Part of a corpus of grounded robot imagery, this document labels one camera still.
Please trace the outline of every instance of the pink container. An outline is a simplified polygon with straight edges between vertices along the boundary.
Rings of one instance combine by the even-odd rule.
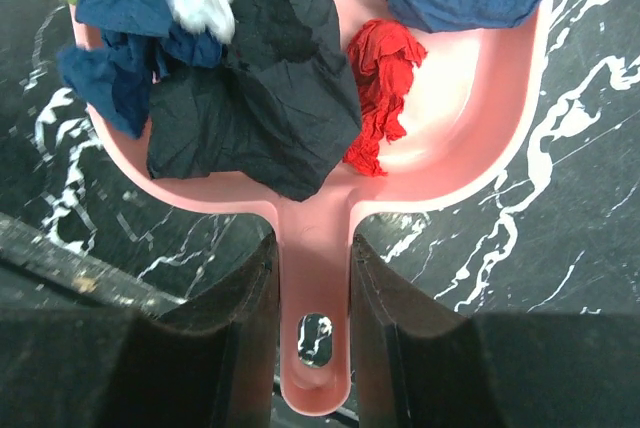
[[[343,47],[366,21],[389,17],[382,0],[335,3]],[[464,200],[495,178],[523,143],[538,100],[551,3],[545,0],[516,29],[414,32],[429,54],[400,118],[408,135],[382,143],[389,176],[372,179],[338,166],[304,203],[240,173],[152,181],[145,167],[150,123],[142,139],[132,141],[89,108],[113,161],[147,193],[185,210],[254,213],[271,224],[281,256],[282,392],[294,410],[324,415],[349,395],[349,261],[358,224],[374,213],[429,211]],[[74,22],[74,32],[78,44],[99,46],[95,29]],[[309,313],[333,323],[333,355],[322,368],[298,359],[298,322]]]

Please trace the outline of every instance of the red cloth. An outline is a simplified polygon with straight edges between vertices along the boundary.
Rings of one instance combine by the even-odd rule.
[[[363,175],[384,176],[378,161],[380,141],[407,134],[398,115],[413,84],[413,65],[422,65],[427,50],[397,21],[371,20],[351,40],[347,55],[362,105],[362,132],[342,161]]]

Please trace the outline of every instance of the oval hole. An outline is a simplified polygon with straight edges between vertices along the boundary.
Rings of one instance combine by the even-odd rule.
[[[309,313],[298,322],[298,359],[312,368],[322,368],[333,351],[331,319],[321,313]]]

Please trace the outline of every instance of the dark floor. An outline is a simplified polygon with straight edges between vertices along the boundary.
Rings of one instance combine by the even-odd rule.
[[[640,0],[555,6],[538,112],[508,169],[456,206],[360,227],[402,276],[465,315],[640,313]],[[180,298],[238,266],[269,227],[184,212],[137,189],[59,81],[55,52],[73,39],[66,8],[2,7],[0,211]],[[25,289],[3,278],[0,301],[18,304]],[[303,425],[280,400],[277,419],[334,423]]]

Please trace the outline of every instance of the marble countertop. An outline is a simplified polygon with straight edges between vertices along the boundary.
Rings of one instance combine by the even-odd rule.
[[[640,313],[640,0],[555,0],[532,129],[490,186],[456,206],[378,215],[360,231],[405,278],[464,315]],[[269,227],[140,191],[111,162],[55,53],[58,0],[3,0],[0,211],[189,298]]]

